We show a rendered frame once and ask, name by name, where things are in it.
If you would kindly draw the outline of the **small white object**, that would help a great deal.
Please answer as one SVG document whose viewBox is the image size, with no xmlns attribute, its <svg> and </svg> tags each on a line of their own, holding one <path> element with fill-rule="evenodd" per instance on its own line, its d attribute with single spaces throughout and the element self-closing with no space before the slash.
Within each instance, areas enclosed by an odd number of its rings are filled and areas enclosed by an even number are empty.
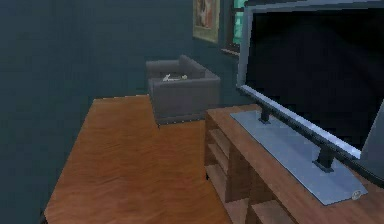
<svg viewBox="0 0 384 224">
<path fill-rule="evenodd" d="M 187 80 L 188 76 L 187 75 L 182 75 L 182 76 L 177 76 L 173 77 L 171 74 L 167 74 L 162 81 L 164 82 L 170 82 L 170 81 L 179 81 L 179 80 Z"/>
</svg>

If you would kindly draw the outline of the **brown wooden television stand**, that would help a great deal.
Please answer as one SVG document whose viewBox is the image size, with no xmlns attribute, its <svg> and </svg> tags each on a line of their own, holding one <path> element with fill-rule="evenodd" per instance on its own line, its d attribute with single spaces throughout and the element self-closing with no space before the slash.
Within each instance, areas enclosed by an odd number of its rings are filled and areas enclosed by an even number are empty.
<svg viewBox="0 0 384 224">
<path fill-rule="evenodd" d="M 232 224 L 384 224 L 384 189 L 363 177 L 361 199 L 324 206 L 231 115 L 255 104 L 209 109 L 205 115 L 206 179 Z"/>
</svg>

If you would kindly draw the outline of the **grey framed television set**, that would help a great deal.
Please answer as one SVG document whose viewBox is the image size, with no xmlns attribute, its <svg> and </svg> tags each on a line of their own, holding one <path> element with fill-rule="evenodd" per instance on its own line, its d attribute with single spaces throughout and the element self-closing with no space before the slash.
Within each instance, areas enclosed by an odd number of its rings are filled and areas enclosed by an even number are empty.
<svg viewBox="0 0 384 224">
<path fill-rule="evenodd" d="M 244 7 L 234 119 L 322 204 L 384 188 L 384 0 Z"/>
</svg>

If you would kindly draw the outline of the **gold framed wall picture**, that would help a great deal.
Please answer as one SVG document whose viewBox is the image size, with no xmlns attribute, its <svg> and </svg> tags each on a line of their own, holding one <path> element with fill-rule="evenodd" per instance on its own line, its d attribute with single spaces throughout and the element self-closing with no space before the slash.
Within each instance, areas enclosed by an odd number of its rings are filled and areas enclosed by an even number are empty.
<svg viewBox="0 0 384 224">
<path fill-rule="evenodd" d="M 217 43 L 220 0 L 193 0 L 193 37 Z"/>
</svg>

